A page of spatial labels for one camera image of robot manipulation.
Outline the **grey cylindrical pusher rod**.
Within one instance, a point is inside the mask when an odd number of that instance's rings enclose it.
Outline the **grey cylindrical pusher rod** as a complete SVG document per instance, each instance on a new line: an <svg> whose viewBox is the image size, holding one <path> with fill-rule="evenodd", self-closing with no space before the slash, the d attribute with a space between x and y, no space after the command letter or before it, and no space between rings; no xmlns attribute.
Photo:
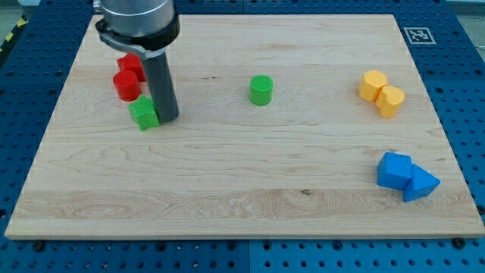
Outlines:
<svg viewBox="0 0 485 273"><path fill-rule="evenodd" d="M159 121L174 121L179 116L179 108L166 53L142 60L142 67Z"/></svg>

